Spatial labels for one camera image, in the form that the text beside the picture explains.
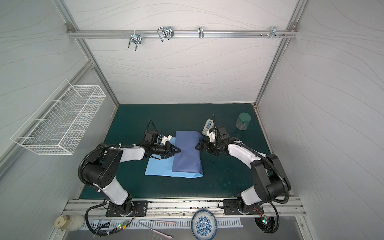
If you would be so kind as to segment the light blue wrapping paper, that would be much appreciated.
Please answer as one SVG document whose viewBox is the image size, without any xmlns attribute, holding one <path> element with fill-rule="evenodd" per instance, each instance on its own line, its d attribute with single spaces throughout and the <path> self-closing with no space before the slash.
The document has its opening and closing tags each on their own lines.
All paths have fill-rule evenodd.
<svg viewBox="0 0 384 240">
<path fill-rule="evenodd" d="M 196 131 L 177 131 L 171 144 L 181 149 L 173 157 L 160 160 L 152 155 L 145 171 L 146 176 L 178 177 L 195 179 L 204 176 L 201 152 L 196 145 L 203 139 Z"/>
</svg>

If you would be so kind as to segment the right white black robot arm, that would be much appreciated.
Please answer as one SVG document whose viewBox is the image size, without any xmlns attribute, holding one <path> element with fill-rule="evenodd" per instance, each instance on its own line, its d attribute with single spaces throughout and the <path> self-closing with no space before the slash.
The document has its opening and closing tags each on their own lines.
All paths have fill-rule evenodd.
<svg viewBox="0 0 384 240">
<path fill-rule="evenodd" d="M 252 172 L 253 185 L 237 195 L 234 204 L 224 203 L 224 208 L 235 207 L 241 215 L 247 215 L 265 203 L 286 204 L 290 198 L 291 185 L 277 155 L 262 154 L 231 137 L 225 126 L 218 126 L 212 115 L 208 139 L 199 141 L 196 150 L 220 156 L 225 154 L 240 160 Z"/>
</svg>

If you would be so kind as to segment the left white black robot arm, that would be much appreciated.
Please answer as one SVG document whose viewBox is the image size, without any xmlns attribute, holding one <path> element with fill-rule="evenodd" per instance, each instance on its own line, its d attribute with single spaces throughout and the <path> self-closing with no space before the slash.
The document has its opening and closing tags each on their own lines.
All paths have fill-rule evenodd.
<svg viewBox="0 0 384 240">
<path fill-rule="evenodd" d="M 182 150 L 171 143 L 172 136 L 161 135 L 149 120 L 143 139 L 136 145 L 99 144 L 81 161 L 80 181 L 100 193 L 118 215 L 127 216 L 134 208 L 131 195 L 121 186 L 116 174 L 121 163 L 140 161 L 155 155 L 168 159 Z"/>
</svg>

